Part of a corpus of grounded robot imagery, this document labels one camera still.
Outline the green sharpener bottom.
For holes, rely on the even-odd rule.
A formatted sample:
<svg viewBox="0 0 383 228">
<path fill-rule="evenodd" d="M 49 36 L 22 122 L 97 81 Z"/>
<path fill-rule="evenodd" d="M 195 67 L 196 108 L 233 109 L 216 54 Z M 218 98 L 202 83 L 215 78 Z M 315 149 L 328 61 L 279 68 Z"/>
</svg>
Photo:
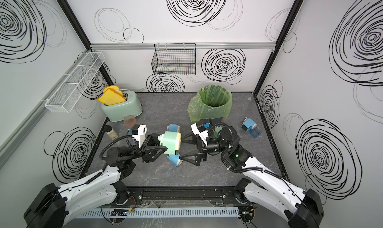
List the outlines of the green sharpener bottom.
<svg viewBox="0 0 383 228">
<path fill-rule="evenodd" d="M 160 146 L 167 147 L 164 154 L 167 155 L 178 155 L 180 152 L 182 135 L 179 132 L 166 131 L 165 133 L 158 136 Z"/>
</svg>

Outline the green sharpener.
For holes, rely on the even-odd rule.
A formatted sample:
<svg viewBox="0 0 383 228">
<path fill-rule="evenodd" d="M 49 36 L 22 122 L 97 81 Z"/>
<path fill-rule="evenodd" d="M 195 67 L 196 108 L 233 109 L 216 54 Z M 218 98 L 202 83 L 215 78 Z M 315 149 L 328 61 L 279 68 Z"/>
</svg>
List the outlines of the green sharpener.
<svg viewBox="0 0 383 228">
<path fill-rule="evenodd" d="M 160 146 L 167 147 L 164 154 L 167 155 L 178 155 L 180 152 L 182 135 L 179 132 L 166 131 L 165 133 L 158 136 Z"/>
<path fill-rule="evenodd" d="M 216 126 L 213 130 L 213 138 L 218 138 L 219 137 L 219 133 L 220 131 L 222 130 L 222 127 L 221 126 Z"/>
</svg>

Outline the blue sharpener tray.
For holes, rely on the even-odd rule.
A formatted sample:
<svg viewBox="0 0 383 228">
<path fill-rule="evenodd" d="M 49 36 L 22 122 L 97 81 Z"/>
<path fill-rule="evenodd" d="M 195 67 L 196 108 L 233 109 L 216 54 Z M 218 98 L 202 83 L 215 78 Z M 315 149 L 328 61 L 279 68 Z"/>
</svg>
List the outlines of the blue sharpener tray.
<svg viewBox="0 0 383 228">
<path fill-rule="evenodd" d="M 260 129 L 258 129 L 258 128 L 256 127 L 256 128 L 254 128 L 254 129 L 251 129 L 251 130 L 249 131 L 249 133 L 250 133 L 250 135 L 251 135 L 252 137 L 257 138 L 262 132 L 261 132 Z"/>
</svg>

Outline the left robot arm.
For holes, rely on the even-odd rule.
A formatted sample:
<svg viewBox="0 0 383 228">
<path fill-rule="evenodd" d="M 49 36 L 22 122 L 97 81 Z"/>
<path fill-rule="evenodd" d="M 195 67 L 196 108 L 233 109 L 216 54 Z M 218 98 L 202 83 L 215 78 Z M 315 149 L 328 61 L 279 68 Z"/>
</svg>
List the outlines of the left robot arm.
<svg viewBox="0 0 383 228">
<path fill-rule="evenodd" d="M 101 158 L 102 169 L 71 183 L 44 186 L 24 213 L 28 228 L 61 228 L 74 218 L 97 207 L 116 204 L 123 206 L 132 196 L 123 183 L 134 170 L 134 159 L 143 162 L 156 161 L 167 151 L 160 145 L 157 134 L 145 137 L 142 146 L 116 147 L 108 145 Z"/>
</svg>

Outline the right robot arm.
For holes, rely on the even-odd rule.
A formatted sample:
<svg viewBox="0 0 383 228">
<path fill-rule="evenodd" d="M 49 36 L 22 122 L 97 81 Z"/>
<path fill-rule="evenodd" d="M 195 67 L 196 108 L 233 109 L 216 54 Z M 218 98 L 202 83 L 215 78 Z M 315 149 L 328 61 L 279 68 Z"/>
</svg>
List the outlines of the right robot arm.
<svg viewBox="0 0 383 228">
<path fill-rule="evenodd" d="M 244 175 L 236 185 L 236 199 L 241 204 L 254 203 L 284 219 L 291 228 L 318 228 L 324 218 L 320 196 L 286 181 L 263 165 L 240 145 L 232 126 L 223 122 L 201 120 L 191 125 L 192 144 L 198 152 L 180 159 L 198 166 L 208 153 L 217 152 L 228 171 Z"/>
</svg>

